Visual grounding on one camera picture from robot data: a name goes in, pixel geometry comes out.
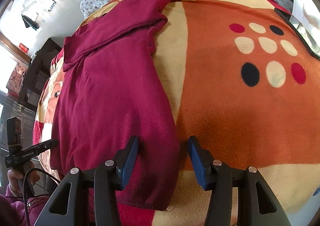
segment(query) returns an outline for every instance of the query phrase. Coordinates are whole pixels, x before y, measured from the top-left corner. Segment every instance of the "polka dot pattern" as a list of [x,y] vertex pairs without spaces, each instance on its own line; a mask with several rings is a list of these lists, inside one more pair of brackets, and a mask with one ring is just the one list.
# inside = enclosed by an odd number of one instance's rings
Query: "polka dot pattern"
[[295,47],[292,45],[292,43],[288,42],[287,40],[281,40],[280,41],[283,49],[291,56],[297,56],[298,52],[295,49]]
[[271,25],[271,26],[269,26],[269,28],[273,33],[275,33],[277,35],[283,35],[284,34],[283,31],[277,26]]
[[267,53],[275,53],[278,49],[277,43],[267,37],[259,37],[262,49]]
[[305,70],[303,69],[303,67],[300,64],[298,64],[296,62],[294,62],[291,65],[291,74],[292,74],[292,77],[294,78],[294,80],[300,85],[304,84],[307,80]]
[[235,33],[243,33],[245,30],[244,26],[238,23],[233,23],[229,25],[229,28],[232,32],[235,32]]
[[246,62],[241,68],[241,77],[246,85],[254,87],[260,80],[260,73],[253,63]]
[[266,74],[269,83],[274,88],[280,88],[285,82],[285,69],[281,65],[281,63],[277,61],[271,61],[268,63],[266,68]]
[[257,23],[250,23],[249,27],[253,31],[255,31],[256,33],[265,33],[266,32],[266,29],[262,25],[259,25]]
[[254,41],[248,37],[237,37],[235,43],[243,54],[250,54],[254,49]]

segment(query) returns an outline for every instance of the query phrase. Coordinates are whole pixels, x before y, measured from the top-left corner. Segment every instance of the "zipper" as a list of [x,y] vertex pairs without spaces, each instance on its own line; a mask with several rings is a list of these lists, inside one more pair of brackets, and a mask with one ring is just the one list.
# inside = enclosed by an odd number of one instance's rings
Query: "zipper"
[[41,200],[41,199],[35,199],[35,200],[31,201],[30,203],[28,203],[28,204],[27,204],[28,210],[29,210],[29,208],[30,208],[33,204],[37,203],[37,202],[40,201],[40,200]]

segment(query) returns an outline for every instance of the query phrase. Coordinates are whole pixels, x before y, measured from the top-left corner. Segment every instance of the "red sign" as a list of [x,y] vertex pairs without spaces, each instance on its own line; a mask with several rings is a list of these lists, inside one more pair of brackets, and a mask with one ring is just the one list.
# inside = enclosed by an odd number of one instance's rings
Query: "red sign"
[[24,52],[24,53],[28,53],[29,48],[26,47],[25,45],[23,45],[22,43],[19,44],[19,48]]

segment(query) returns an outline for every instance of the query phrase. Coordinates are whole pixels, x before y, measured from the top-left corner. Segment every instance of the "bedspread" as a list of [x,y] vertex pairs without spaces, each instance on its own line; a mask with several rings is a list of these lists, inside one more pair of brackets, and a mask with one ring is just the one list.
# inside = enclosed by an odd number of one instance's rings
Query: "bedspread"
[[[83,25],[121,1],[111,1]],[[168,212],[118,205],[123,225],[203,224],[211,193],[196,182],[187,155],[190,135],[231,167],[256,166],[287,213],[318,188],[320,65],[275,6],[269,0],[172,0],[165,7],[168,23],[156,35],[153,62],[180,140],[178,182]],[[39,102],[34,143],[51,136],[62,54]],[[49,159],[49,151],[40,156],[56,175]]]

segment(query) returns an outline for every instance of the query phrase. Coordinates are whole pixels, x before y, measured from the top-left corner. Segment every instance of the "maroon sweater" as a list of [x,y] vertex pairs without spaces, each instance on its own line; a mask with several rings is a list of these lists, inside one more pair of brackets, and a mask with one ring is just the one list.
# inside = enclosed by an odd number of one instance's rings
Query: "maroon sweater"
[[117,201],[165,210],[178,176],[179,142],[151,55],[171,0],[124,0],[64,43],[65,72],[52,124],[51,167],[95,168],[140,137],[127,188]]

